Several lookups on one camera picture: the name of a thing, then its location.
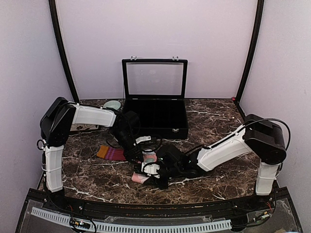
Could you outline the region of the black front rail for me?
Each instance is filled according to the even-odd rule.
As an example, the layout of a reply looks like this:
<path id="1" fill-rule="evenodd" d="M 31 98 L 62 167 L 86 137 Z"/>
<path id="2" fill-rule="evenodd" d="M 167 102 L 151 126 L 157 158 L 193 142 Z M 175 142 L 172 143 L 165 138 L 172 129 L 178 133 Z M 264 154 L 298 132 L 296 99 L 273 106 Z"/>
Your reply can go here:
<path id="1" fill-rule="evenodd" d="M 47 194 L 30 188 L 26 200 L 34 200 L 50 210 L 61 211 L 74 216 L 103 219 L 105 216 L 124 217 L 191 217 L 211 215 L 212 217 L 240 217 L 255 211 L 272 212 L 276 198 L 285 197 L 287 189 L 277 188 L 276 194 L 265 198 L 254 195 L 232 200 L 177 205 L 134 205 L 108 203 L 71 198 L 64 195 Z"/>

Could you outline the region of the black frame post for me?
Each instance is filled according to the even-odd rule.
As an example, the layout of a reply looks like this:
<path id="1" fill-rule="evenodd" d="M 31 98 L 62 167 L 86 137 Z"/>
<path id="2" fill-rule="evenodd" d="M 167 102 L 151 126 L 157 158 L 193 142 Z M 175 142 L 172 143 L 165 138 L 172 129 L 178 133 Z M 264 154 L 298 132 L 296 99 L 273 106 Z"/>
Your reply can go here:
<path id="1" fill-rule="evenodd" d="M 256 50 L 256 46 L 257 46 L 257 41 L 258 41 L 259 31 L 260 31 L 260 26 L 261 26 L 261 20 L 262 20 L 262 15 L 263 15 L 264 2 L 265 2 L 265 0 L 258 0 L 257 1 L 256 14 L 255 14 L 255 20 L 254 20 L 249 50 L 248 50 L 247 58 L 245 61 L 245 66 L 243 69 L 240 85 L 239 85 L 237 94 L 235 96 L 235 104 L 236 105 L 239 105 L 241 102 L 242 95 L 244 93 L 246 83 L 247 83 L 247 79 L 248 79 L 248 76 L 250 73 L 253 58 L 255 55 L 255 50 Z"/>
<path id="2" fill-rule="evenodd" d="M 50 15 L 51 15 L 51 20 L 52 20 L 52 26 L 53 26 L 53 31 L 54 31 L 54 36 L 59 52 L 59 56 L 61 59 L 62 67 L 64 70 L 64 74 L 66 77 L 67 84 L 69 86 L 69 90 L 71 93 L 71 96 L 73 100 L 77 103 L 80 102 L 80 99 L 78 97 L 78 93 L 74 84 L 74 80 L 72 77 L 72 73 L 69 67 L 69 62 L 67 58 L 67 54 L 65 51 L 65 46 L 62 38 L 62 33 L 61 33 L 61 27 L 59 23 L 59 18 L 58 18 L 58 12 L 56 9 L 56 1 L 55 0 L 48 0 L 49 3 L 49 9 L 50 9 Z"/>

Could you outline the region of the pink patterned sock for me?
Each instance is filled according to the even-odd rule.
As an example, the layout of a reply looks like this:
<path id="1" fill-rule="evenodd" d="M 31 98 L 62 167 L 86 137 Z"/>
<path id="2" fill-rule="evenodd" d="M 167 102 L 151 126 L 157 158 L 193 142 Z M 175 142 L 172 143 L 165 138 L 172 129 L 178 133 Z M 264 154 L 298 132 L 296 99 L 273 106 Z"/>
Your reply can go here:
<path id="1" fill-rule="evenodd" d="M 157 161 L 157 156 L 155 152 L 144 152 L 143 153 L 143 164 L 138 163 L 134 165 L 134 173 L 131 180 L 139 184 L 147 184 L 152 180 L 152 176 L 148 176 L 144 173 L 149 167 L 154 166 Z"/>

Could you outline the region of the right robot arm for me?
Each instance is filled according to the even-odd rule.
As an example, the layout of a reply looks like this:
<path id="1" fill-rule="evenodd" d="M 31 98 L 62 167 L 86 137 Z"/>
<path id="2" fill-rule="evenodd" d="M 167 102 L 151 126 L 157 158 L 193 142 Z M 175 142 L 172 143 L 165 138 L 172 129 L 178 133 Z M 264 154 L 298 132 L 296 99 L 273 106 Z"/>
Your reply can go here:
<path id="1" fill-rule="evenodd" d="M 153 177 L 161 188 L 168 187 L 170 178 L 194 179 L 240 155 L 253 152 L 260 158 L 255 195 L 248 199 L 248 207 L 259 210 L 267 202 L 278 168 L 287 156 L 289 143 L 284 142 L 282 126 L 275 118 L 261 118 L 254 114 L 234 132 L 210 146 L 197 146 L 182 153 L 174 145 L 164 145 L 156 153 L 156 161 L 143 162 L 141 173 Z"/>

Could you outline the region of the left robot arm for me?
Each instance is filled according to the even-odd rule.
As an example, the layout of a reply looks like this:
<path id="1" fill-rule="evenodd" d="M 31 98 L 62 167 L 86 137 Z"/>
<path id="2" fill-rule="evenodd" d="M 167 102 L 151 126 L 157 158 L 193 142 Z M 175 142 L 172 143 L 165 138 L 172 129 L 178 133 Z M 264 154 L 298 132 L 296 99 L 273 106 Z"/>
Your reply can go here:
<path id="1" fill-rule="evenodd" d="M 99 108 L 69 102 L 58 97 L 40 121 L 41 139 L 38 143 L 43 151 L 43 171 L 45 187 L 54 193 L 63 189 L 62 154 L 72 125 L 88 124 L 110 128 L 112 135 L 124 150 L 127 161 L 141 165 L 141 172 L 147 176 L 159 178 L 159 165 L 145 163 L 141 143 L 151 140 L 151 136 L 135 136 L 134 126 L 139 122 L 136 113 L 122 113 L 113 108 Z"/>

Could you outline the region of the small circuit board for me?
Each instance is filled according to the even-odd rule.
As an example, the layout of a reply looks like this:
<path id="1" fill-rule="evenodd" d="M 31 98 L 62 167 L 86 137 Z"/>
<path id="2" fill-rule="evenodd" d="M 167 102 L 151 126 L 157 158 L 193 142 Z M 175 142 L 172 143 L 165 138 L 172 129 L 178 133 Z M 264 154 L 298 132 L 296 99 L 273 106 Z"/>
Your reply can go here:
<path id="1" fill-rule="evenodd" d="M 71 218 L 69 220 L 69 225 L 77 230 L 88 230 L 90 229 L 91 225 L 83 220 Z"/>

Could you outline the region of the floral coaster mat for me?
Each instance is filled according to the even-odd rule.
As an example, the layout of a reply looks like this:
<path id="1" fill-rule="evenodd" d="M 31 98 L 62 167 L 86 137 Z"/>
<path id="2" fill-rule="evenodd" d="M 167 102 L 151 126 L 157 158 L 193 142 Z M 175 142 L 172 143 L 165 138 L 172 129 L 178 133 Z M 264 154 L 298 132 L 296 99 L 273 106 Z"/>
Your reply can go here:
<path id="1" fill-rule="evenodd" d="M 97 130 L 99 128 L 98 125 L 91 125 L 91 124 L 72 124 L 70 131 L 77 132 L 77 131 L 92 131 Z"/>

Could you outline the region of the maroon striped sock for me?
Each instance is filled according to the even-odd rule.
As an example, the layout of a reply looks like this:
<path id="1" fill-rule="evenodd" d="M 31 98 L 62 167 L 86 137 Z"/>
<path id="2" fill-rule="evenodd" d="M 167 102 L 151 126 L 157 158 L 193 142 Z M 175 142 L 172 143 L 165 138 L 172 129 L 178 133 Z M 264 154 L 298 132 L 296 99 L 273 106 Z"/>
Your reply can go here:
<path id="1" fill-rule="evenodd" d="M 108 146 L 101 146 L 97 153 L 97 157 L 111 161 L 126 161 L 123 155 L 123 149 L 115 149 Z"/>

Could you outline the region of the right celadon bowl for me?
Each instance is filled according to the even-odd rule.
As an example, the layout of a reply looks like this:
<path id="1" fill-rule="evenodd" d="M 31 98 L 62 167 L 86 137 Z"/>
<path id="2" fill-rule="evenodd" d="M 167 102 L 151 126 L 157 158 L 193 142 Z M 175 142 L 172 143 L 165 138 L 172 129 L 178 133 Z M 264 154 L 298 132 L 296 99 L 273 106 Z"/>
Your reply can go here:
<path id="1" fill-rule="evenodd" d="M 115 110 L 119 110 L 121 108 L 121 103 L 117 100 L 110 100 L 107 101 L 104 105 L 103 108 L 112 108 Z"/>

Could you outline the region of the right black frame post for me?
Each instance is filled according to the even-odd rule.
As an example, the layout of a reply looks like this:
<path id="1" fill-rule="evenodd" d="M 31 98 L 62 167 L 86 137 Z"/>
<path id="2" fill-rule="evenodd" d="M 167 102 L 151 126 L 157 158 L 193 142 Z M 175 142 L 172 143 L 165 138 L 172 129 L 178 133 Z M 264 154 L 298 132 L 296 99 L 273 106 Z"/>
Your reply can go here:
<path id="1" fill-rule="evenodd" d="M 254 20 L 249 50 L 248 50 L 247 58 L 245 61 L 245 66 L 243 69 L 240 85 L 239 85 L 237 94 L 235 96 L 235 104 L 236 105 L 239 105 L 241 102 L 242 95 L 244 93 L 246 83 L 247 83 L 247 79 L 248 79 L 248 76 L 250 73 L 253 58 L 255 55 L 255 50 L 256 50 L 256 46 L 257 46 L 257 41 L 258 41 L 259 31 L 260 31 L 260 26 L 261 26 L 261 20 L 262 20 L 262 15 L 263 15 L 264 2 L 265 2 L 265 0 L 258 0 L 257 1 L 256 14 L 255 14 L 255 20 Z"/>

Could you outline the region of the black display case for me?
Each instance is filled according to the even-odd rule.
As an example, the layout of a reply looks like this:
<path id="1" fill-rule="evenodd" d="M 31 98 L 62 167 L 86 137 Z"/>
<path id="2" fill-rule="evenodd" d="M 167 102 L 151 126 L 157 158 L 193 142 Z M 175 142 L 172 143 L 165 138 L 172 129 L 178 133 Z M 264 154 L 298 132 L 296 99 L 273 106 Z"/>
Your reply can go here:
<path id="1" fill-rule="evenodd" d="M 139 123 L 134 133 L 163 139 L 187 139 L 189 124 L 185 105 L 188 61 L 123 59 L 125 101 L 123 112 L 133 111 Z"/>

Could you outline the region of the left black frame post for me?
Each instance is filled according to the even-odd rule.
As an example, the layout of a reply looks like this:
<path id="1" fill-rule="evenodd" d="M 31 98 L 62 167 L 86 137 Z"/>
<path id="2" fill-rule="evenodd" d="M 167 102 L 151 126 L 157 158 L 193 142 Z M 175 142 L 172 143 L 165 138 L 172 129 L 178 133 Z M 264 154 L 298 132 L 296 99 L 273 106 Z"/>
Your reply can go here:
<path id="1" fill-rule="evenodd" d="M 64 74 L 66 77 L 67 84 L 69 86 L 69 90 L 71 93 L 71 96 L 73 100 L 77 103 L 80 102 L 80 99 L 78 97 L 78 93 L 74 84 L 74 80 L 72 77 L 72 73 L 69 67 L 69 62 L 67 58 L 67 54 L 65 51 L 65 46 L 62 38 L 62 33 L 61 33 L 61 27 L 59 23 L 59 18 L 58 18 L 58 12 L 56 9 L 56 1 L 55 0 L 48 0 L 49 3 L 49 9 L 50 9 L 50 15 L 51 15 L 51 20 L 52 20 L 52 26 L 53 26 L 53 31 L 54 31 L 54 36 L 59 52 L 59 56 L 61 59 L 62 67 L 64 70 Z"/>

